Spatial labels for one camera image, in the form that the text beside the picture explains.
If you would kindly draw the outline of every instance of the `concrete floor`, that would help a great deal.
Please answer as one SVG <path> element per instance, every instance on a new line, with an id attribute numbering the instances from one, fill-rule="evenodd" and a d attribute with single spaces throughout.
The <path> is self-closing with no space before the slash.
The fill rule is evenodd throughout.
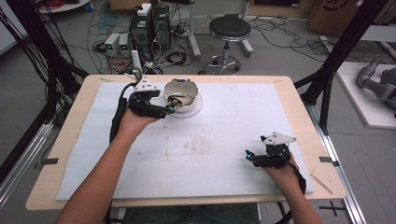
<path id="1" fill-rule="evenodd" d="M 97 23 L 116 24 L 114 32 L 127 29 L 129 22 L 127 12 L 112 11 L 104 4 L 94 12 L 85 12 L 76 9 L 65 13 L 56 14 L 59 28 L 70 47 L 73 57 L 90 74 L 99 74 L 92 60 L 99 65 L 99 59 L 84 48 L 92 49 L 92 44 L 98 40 L 106 40 L 105 35 L 97 34 L 100 25 Z M 195 27 L 210 21 L 209 17 L 196 19 Z M 308 40 L 318 41 L 318 35 L 309 34 L 305 29 L 304 21 L 287 20 L 286 28 L 300 36 L 299 43 Z M 165 74 L 187 75 L 197 74 L 205 62 L 213 55 L 222 51 L 223 42 L 208 34 L 207 24 L 196 34 L 198 45 L 203 53 L 202 57 L 194 60 L 189 66 L 173 66 L 163 69 Z M 263 31 L 263 34 L 253 30 L 248 39 L 255 52 L 246 57 L 240 45 L 231 44 L 230 54 L 238 58 L 243 67 L 241 76 L 288 76 L 293 81 L 300 80 L 316 72 L 326 59 L 324 55 L 316 55 L 309 48 L 298 49 L 318 62 L 293 51 L 290 48 L 279 48 L 268 43 L 264 36 L 273 44 L 289 46 L 293 36 L 286 35 L 281 30 Z M 367 62 L 375 55 L 381 55 L 386 63 L 393 60 L 381 49 L 360 42 L 351 55 L 363 58 Z M 103 67 L 106 59 L 98 55 Z M 30 62 L 23 52 L 14 47 L 0 56 L 0 162 L 12 150 L 29 127 L 35 116 L 45 103 L 44 84 L 36 76 Z M 337 78 L 334 79 L 332 99 L 329 114 L 329 133 L 340 162 L 342 163 L 351 187 L 355 193 L 367 223 L 393 223 L 396 219 L 396 131 L 366 128 L 349 100 L 345 90 Z M 43 147 L 35 162 L 41 158 Z M 24 175 L 22 181 L 14 190 L 5 206 L 0 210 L 0 223 L 52 223 L 59 211 L 32 212 L 25 208 L 27 197 L 39 175 L 39 170 L 33 166 Z M 338 210 L 336 213 L 329 209 L 319 209 L 320 206 L 330 206 L 329 201 L 312 202 L 314 208 L 323 219 L 324 223 L 349 223 L 347 212 Z M 342 201 L 333 201 L 336 207 L 345 207 Z M 280 212 L 275 203 L 261 204 L 262 223 L 273 223 L 280 219 Z"/>

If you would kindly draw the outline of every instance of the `person's left arm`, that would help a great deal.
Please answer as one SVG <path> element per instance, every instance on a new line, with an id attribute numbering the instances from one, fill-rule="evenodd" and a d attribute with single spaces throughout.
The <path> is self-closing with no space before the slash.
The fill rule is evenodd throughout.
<path id="1" fill-rule="evenodd" d="M 56 223 L 102 222 L 132 143 L 155 120 L 138 117 L 130 109 L 126 110 L 116 137 L 67 201 Z"/>

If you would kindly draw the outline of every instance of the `chrome stool leg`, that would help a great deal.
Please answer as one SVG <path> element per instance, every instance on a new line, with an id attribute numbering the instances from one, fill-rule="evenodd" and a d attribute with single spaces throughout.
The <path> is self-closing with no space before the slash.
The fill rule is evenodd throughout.
<path id="1" fill-rule="evenodd" d="M 213 56 L 206 63 L 207 70 L 215 75 L 238 75 L 241 71 L 241 63 L 232 56 L 228 55 L 230 43 L 227 41 L 222 55 Z"/>

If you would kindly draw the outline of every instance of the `stool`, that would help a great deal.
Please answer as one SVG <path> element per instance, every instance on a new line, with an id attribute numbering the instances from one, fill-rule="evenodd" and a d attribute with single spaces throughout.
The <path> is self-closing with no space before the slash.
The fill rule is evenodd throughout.
<path id="1" fill-rule="evenodd" d="M 250 35 L 250 25 L 238 17 L 224 16 L 215 18 L 209 24 L 209 32 L 214 37 L 225 40 L 222 55 L 213 56 L 206 63 L 207 70 L 212 74 L 221 75 L 229 71 L 232 75 L 237 75 L 241 70 L 241 63 L 228 55 L 230 42 L 241 42 Z"/>

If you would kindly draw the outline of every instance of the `wooden table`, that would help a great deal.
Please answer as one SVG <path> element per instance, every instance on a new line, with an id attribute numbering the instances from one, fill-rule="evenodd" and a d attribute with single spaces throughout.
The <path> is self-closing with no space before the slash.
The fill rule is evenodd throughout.
<path id="1" fill-rule="evenodd" d="M 289 77 L 268 76 L 149 76 L 151 82 L 169 82 L 174 77 L 190 78 L 196 83 L 273 83 L 284 107 L 290 127 L 298 139 L 308 172 L 313 179 L 315 192 L 307 195 L 308 200 L 342 199 L 346 196 L 343 184 L 330 162 L 320 162 L 319 157 L 328 157 L 317 131 Z M 65 201 L 57 201 L 56 195 L 64 178 L 65 167 L 73 146 L 78 140 L 79 131 L 91 108 L 97 90 L 102 82 L 130 82 L 125 76 L 88 76 L 70 113 L 54 143 L 49 158 L 59 158 L 57 164 L 45 165 L 27 200 L 29 210 L 62 209 Z M 182 205 L 208 203 L 257 203 L 285 201 L 281 196 L 221 196 L 172 199 L 125 199 L 114 200 L 114 207 Z"/>

